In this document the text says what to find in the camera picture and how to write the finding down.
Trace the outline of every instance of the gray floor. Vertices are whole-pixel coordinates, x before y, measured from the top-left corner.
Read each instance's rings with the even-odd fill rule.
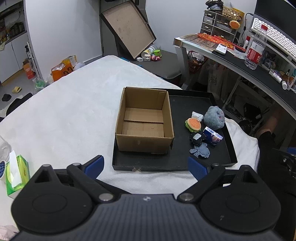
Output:
[[[17,93],[13,94],[12,90],[14,87],[20,86],[22,90]],[[9,81],[9,83],[5,86],[0,86],[0,110],[8,106],[11,102],[13,102],[17,97],[20,95],[25,96],[28,93],[34,94],[34,83],[33,79],[28,80],[26,73],[22,70],[22,73],[16,76],[14,79]],[[10,94],[11,99],[7,102],[2,101],[2,97],[4,94]]]

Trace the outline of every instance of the person's leg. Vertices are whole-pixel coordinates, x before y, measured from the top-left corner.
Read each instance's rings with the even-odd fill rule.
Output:
[[[257,131],[260,160],[258,175],[268,185],[281,204],[281,215],[274,230],[286,240],[293,240],[296,226],[296,180],[290,176],[288,169],[280,164],[281,155],[273,150],[276,147],[273,133],[283,109],[276,108],[271,117]]]

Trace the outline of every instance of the white bed sheet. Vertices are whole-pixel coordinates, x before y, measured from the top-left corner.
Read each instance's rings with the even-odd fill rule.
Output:
[[[46,87],[0,123],[0,135],[16,154],[28,162],[31,176],[49,163],[66,168],[98,154],[105,167],[99,179],[135,194],[173,193],[175,196],[196,180],[189,172],[124,172],[112,168],[114,132],[123,87],[178,88],[141,67],[106,56]],[[258,143],[232,120],[226,120],[237,154],[238,169],[255,169]],[[0,182],[0,225],[15,225],[4,183]]]

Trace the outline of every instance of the white keyboard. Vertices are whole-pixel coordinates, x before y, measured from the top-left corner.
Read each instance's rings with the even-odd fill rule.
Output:
[[[258,18],[254,18],[251,30],[257,32],[261,28],[262,24],[268,27],[267,39],[274,45],[278,46],[281,50],[286,52],[288,55],[290,55],[294,59],[294,61],[296,61],[296,44],[294,44],[281,32],[277,31],[276,29]]]

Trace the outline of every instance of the blue snack box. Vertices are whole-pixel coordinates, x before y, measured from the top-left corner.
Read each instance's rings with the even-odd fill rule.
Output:
[[[223,139],[223,136],[220,136],[217,132],[214,132],[209,127],[206,127],[203,131],[203,133],[206,135],[206,141],[210,143],[213,146],[216,146],[220,140]]]

